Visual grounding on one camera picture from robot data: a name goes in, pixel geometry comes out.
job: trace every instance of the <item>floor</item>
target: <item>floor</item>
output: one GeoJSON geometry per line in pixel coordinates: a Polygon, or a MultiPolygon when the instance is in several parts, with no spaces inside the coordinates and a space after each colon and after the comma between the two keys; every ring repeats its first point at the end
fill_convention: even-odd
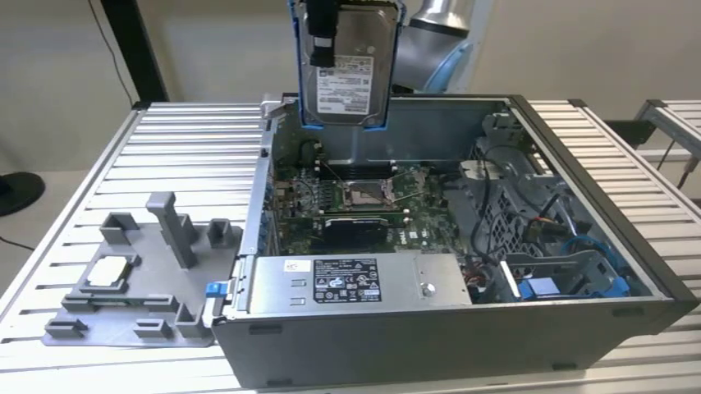
{"type": "MultiPolygon", "coordinates": [[[[65,209],[87,171],[39,172],[46,193],[37,203],[19,213],[0,218],[0,236],[35,247],[65,209]]],[[[0,242],[0,294],[5,293],[31,252],[0,242]]]]}

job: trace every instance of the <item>white sticker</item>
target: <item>white sticker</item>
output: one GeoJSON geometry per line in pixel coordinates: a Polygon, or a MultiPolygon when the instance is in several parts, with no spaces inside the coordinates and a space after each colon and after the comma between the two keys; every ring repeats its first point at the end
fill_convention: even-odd
{"type": "Polygon", "coordinates": [[[312,271],[312,260],[285,260],[285,272],[308,273],[312,271]]]}
{"type": "Polygon", "coordinates": [[[372,56],[337,56],[334,68],[317,68],[320,113],[371,113],[373,62],[372,56]]]}

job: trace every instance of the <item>blue latch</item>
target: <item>blue latch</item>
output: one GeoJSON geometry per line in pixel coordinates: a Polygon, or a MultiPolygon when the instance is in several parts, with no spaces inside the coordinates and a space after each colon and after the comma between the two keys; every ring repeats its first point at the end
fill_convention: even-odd
{"type": "Polygon", "coordinates": [[[208,283],[208,287],[205,288],[205,296],[208,298],[226,298],[228,294],[229,294],[228,282],[208,283]]]}

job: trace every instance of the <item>metal rail table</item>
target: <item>metal rail table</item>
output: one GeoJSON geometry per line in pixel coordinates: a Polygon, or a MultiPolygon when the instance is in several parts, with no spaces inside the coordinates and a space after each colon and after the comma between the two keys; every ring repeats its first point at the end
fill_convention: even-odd
{"type": "Polygon", "coordinates": [[[701,158],[701,101],[650,100],[636,118],[651,121],[696,158],[701,158]]]}
{"type": "MultiPolygon", "coordinates": [[[[532,102],[572,153],[701,297],[701,212],[602,119],[568,101],[532,102]]],[[[154,221],[149,193],[174,190],[196,222],[245,227],[261,146],[257,104],[164,103],[136,110],[0,299],[0,391],[236,392],[218,346],[46,347],[45,324],[78,281],[111,211],[154,221]]],[[[701,309],[663,334],[624,342],[587,371],[309,390],[313,393],[646,393],[701,391],[701,309]]]]}

